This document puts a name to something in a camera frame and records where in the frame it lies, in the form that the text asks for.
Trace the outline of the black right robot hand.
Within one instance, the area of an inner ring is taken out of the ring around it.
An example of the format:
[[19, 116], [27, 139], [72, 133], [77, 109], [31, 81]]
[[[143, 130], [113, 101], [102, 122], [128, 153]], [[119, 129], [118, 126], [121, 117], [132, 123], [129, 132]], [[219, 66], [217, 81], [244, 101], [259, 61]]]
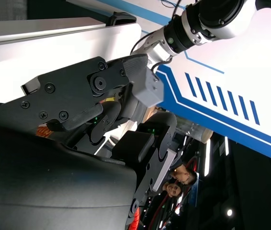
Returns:
[[123, 230], [173, 161], [172, 113], [127, 131], [110, 158], [91, 153], [120, 113], [106, 96], [130, 83], [161, 101], [146, 54], [94, 57], [32, 79], [0, 103], [0, 230]]

